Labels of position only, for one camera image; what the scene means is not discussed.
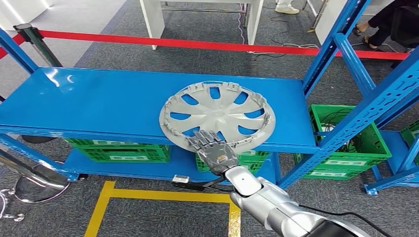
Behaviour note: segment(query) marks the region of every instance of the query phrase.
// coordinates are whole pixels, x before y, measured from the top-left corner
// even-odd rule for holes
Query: red barrier rope
[[[15,37],[13,37],[13,41],[15,41],[16,44],[18,44],[18,45],[21,45],[23,42],[25,42],[23,37],[20,36],[19,34],[17,34]],[[6,55],[7,55],[6,50],[4,50],[0,47],[0,59],[4,58]]]
[[[133,43],[133,44],[147,44],[168,47],[183,47],[183,48],[199,48],[212,49],[224,51],[250,51],[250,52],[265,52],[265,53],[285,53],[285,54],[299,54],[299,55],[317,55],[319,52],[316,48],[298,48],[298,47],[284,47],[284,46],[269,46],[269,45],[248,45],[238,43],[219,43],[195,40],[181,40],[181,39],[153,39],[147,37],[133,37],[133,36],[112,36],[112,35],[98,35],[86,33],[72,33],[72,32],[56,32],[56,31],[40,31],[41,35],[46,38],[67,39],[67,40],[86,40],[109,43]],[[388,60],[404,60],[408,53],[393,53],[393,52],[376,52],[376,51],[355,51],[359,58],[370,59],[388,59]]]

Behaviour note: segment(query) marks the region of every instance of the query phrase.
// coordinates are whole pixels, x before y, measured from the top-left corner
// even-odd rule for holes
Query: person's foot
[[[375,45],[372,45],[372,44],[368,43],[368,39],[369,39],[369,38],[370,38],[369,36],[365,36],[365,37],[362,39],[362,42],[363,42],[366,46],[368,46],[369,48],[371,48],[371,49],[377,49],[377,48],[378,48],[377,46],[375,46]]]
[[[365,32],[370,27],[368,22],[356,24],[354,29],[352,29],[352,33],[355,36],[360,36],[362,32]]]
[[[365,32],[369,27],[370,25],[368,24],[368,22],[356,24],[356,28],[359,32]]]
[[[285,14],[297,14],[300,10],[293,8],[292,6],[289,7],[276,7],[275,11],[278,13],[285,13]]]

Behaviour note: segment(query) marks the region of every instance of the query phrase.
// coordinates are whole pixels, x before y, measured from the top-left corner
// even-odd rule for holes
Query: gray carpet
[[[303,0],[295,0],[301,8]],[[202,7],[196,3],[169,3],[171,7]],[[273,7],[268,0],[265,7]],[[225,4],[206,4],[208,8],[224,8]],[[237,5],[227,4],[231,9]],[[281,16],[273,22],[270,17]],[[237,14],[174,12],[164,14],[164,38],[241,42],[237,29]],[[298,15],[281,15],[264,8],[260,19],[257,44],[278,42],[296,44],[315,43],[314,34],[306,30],[313,21],[308,9]],[[104,34],[147,36],[146,27],[137,0],[127,0],[120,11],[104,29]],[[360,39],[350,37],[352,43]],[[401,47],[391,43],[396,49]],[[244,75],[280,78],[302,78],[313,57],[284,55],[279,58],[256,56],[245,52],[224,52],[150,46],[93,43],[76,64],[82,68],[144,70],[161,72],[187,72],[221,75]],[[379,82],[390,72],[391,63],[376,60],[363,61],[372,78]],[[355,105],[362,99],[342,59],[333,60],[331,66],[313,90],[307,104]],[[417,119],[418,107],[407,111],[392,122],[389,129],[401,129]],[[30,145],[54,160],[63,160],[70,147],[61,139]],[[293,165],[291,154],[281,154],[281,170],[286,173]],[[11,187],[16,175],[0,167],[1,187]],[[27,218],[22,223],[0,220],[0,232],[9,236],[83,236],[101,186],[105,180],[116,180],[116,188],[180,191],[169,182],[131,178],[90,176],[72,184],[69,191],[56,201],[45,204],[22,204],[11,200],[9,212],[23,212]],[[419,189],[391,188],[377,197],[363,192],[363,183],[372,182],[370,171],[350,181],[300,180],[288,189],[291,197],[301,204],[333,211],[354,211],[369,218],[394,236],[419,236]],[[189,203],[157,200],[112,198],[105,213],[98,236],[226,236],[227,205],[214,203]],[[372,236],[381,236],[364,222],[345,217],[347,221],[364,229]],[[242,213],[243,237],[276,236],[266,231],[252,217]]]

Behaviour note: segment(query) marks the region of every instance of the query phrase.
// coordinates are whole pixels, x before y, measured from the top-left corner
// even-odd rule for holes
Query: silver robotic arm
[[[284,190],[262,177],[254,177],[238,165],[237,155],[216,133],[201,130],[195,135],[188,140],[200,159],[213,174],[233,185],[232,201],[266,229],[281,237],[369,237],[352,224],[303,210]]]

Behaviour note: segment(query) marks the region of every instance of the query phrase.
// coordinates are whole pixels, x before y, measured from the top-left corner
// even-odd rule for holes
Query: yellow floor tape
[[[240,236],[240,209],[228,194],[201,194],[132,189],[115,189],[115,181],[106,181],[97,200],[84,237],[96,237],[110,198],[136,198],[170,201],[220,202],[229,204],[228,237]]]

